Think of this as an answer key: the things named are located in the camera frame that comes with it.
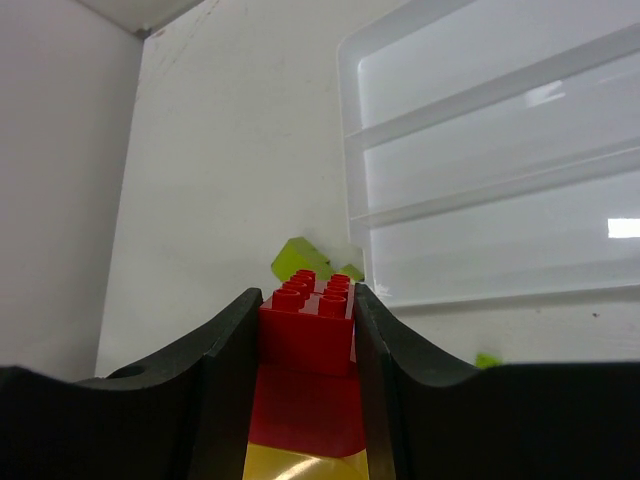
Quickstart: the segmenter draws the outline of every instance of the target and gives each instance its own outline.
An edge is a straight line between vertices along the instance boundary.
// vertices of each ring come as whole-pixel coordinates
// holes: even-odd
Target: green block
[[[351,280],[354,280],[356,282],[362,282],[364,280],[364,273],[362,273],[360,270],[358,270],[356,267],[354,267],[351,264],[348,264],[342,267],[340,270],[338,270],[338,273],[347,275],[348,277],[351,278]]]
[[[306,238],[290,238],[271,263],[271,271],[281,282],[286,282],[301,269],[313,270],[318,280],[329,280],[335,273],[329,259]]]
[[[498,357],[494,357],[493,355],[489,355],[488,353],[478,353],[476,355],[476,367],[478,368],[490,368],[490,367],[499,367],[503,364],[503,361]]]

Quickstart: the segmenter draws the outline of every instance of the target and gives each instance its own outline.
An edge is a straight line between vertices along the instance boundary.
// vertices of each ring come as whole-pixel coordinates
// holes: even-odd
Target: plastic tray
[[[349,232],[387,305],[640,284],[638,20],[412,1],[343,42]]]

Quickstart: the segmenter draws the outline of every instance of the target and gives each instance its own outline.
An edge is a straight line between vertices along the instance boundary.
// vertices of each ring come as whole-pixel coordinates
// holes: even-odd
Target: gray wall
[[[141,55],[72,0],[0,2],[0,364],[93,375]]]

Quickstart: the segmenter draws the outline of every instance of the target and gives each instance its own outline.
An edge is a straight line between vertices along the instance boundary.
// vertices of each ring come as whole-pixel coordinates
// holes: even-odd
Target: yellow block
[[[249,444],[244,480],[368,480],[365,451],[328,458]]]

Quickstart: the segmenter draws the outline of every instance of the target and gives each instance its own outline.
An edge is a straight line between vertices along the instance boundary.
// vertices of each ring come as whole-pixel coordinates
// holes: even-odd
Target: red block
[[[249,441],[335,458],[364,450],[355,364],[345,377],[261,365]]]
[[[315,281],[313,272],[293,275],[260,307],[260,363],[347,375],[354,291],[344,275],[328,282]]]

